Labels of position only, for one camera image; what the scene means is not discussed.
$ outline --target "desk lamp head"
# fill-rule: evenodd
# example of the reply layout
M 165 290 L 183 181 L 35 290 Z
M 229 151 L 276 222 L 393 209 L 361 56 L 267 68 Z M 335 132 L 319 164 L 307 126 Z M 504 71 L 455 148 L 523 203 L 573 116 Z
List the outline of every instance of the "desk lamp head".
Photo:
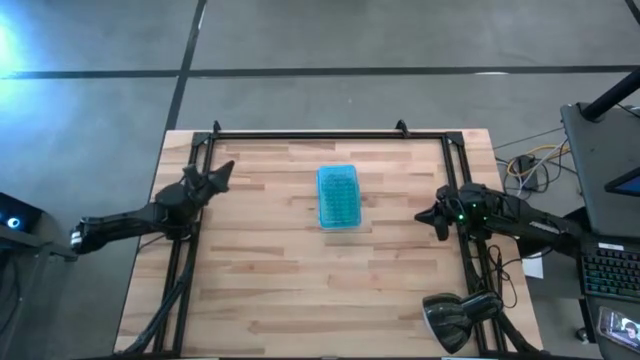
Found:
M 449 354 L 467 343 L 475 324 L 497 316 L 502 307 L 502 300 L 492 291 L 477 292 L 464 299 L 448 293 L 422 299 L 424 321 Z

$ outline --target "concrete floor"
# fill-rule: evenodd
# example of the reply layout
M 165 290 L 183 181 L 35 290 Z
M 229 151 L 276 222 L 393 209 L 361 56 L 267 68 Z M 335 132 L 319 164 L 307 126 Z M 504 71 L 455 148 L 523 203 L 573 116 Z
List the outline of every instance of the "concrete floor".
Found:
M 196 4 L 3 0 L 0 73 L 177 70 Z M 639 31 L 623 1 L 209 0 L 192 69 L 628 65 L 640 61 Z M 216 119 L 226 129 L 389 128 L 404 119 L 488 128 L 497 146 L 560 126 L 562 104 L 592 100 L 624 75 L 190 79 L 177 128 Z M 61 243 L 82 215 L 142 206 L 175 88 L 175 78 L 0 80 L 0 150 L 10 154 L 0 157 L 0 191 L 48 212 Z M 563 139 L 555 132 L 496 154 Z M 573 210 L 582 203 L 576 178 L 563 174 L 530 203 Z M 13 358 L 109 354 L 136 245 L 52 261 Z M 573 338 L 577 301 L 551 290 L 534 293 L 545 348 L 597 357 Z

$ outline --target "keyboard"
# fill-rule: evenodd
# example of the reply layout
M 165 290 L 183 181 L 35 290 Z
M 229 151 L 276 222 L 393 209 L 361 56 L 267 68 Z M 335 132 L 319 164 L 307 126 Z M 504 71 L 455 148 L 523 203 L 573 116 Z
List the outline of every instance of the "keyboard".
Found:
M 581 260 L 585 294 L 640 302 L 640 253 L 593 249 Z

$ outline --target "transparent blue box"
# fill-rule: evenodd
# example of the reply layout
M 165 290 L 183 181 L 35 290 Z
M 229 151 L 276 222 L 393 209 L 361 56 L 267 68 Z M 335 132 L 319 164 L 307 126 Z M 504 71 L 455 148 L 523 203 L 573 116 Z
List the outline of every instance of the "transparent blue box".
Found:
M 318 218 L 324 229 L 360 226 L 360 186 L 353 165 L 321 166 L 318 184 Z

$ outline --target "wooden table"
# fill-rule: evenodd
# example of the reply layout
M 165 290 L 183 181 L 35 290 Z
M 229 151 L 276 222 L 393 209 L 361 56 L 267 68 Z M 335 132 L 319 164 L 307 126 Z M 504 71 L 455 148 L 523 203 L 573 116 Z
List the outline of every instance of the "wooden table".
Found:
M 462 131 L 474 182 L 500 189 L 488 131 Z M 192 135 L 167 133 L 154 193 L 181 178 Z M 213 168 L 228 160 L 236 161 L 231 191 L 213 198 L 203 217 L 183 356 L 447 355 L 426 329 L 420 304 L 440 292 L 467 295 L 457 235 L 452 229 L 449 240 L 438 241 L 432 227 L 413 220 L 446 183 L 438 141 L 216 141 Z M 315 173 L 328 164 L 357 169 L 363 221 L 355 230 L 318 226 Z M 512 240 L 493 242 L 505 260 L 518 257 Z M 138 254 L 116 350 L 157 310 L 170 248 L 158 241 Z M 541 348 L 522 268 L 515 263 L 507 271 L 518 304 L 506 312 Z M 170 321 L 168 347 L 172 329 Z M 456 355 L 474 354 L 472 339 Z

